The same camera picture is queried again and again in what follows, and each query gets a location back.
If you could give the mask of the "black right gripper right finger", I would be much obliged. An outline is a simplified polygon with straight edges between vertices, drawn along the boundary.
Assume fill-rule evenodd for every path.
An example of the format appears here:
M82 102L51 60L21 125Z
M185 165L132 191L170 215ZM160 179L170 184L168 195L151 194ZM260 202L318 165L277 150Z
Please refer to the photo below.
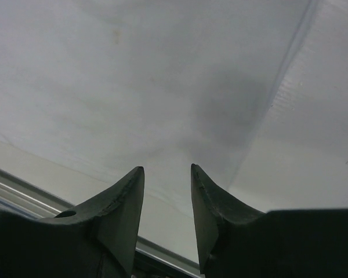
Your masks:
M348 208L254 209L191 166L205 277L348 277Z

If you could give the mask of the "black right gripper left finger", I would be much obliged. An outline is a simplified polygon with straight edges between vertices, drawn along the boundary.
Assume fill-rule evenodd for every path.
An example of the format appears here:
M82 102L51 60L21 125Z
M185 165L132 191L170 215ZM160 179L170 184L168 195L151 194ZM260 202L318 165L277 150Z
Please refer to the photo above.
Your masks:
M53 218L0 209L0 277L130 277L144 169Z

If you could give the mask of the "aluminium table frame rail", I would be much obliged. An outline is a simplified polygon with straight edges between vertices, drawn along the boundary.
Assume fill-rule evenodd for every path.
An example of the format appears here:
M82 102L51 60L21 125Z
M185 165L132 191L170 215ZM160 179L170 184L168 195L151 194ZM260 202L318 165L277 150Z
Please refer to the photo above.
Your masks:
M69 202L0 169L0 206L28 218L53 217ZM132 277L203 277L197 263L137 238Z

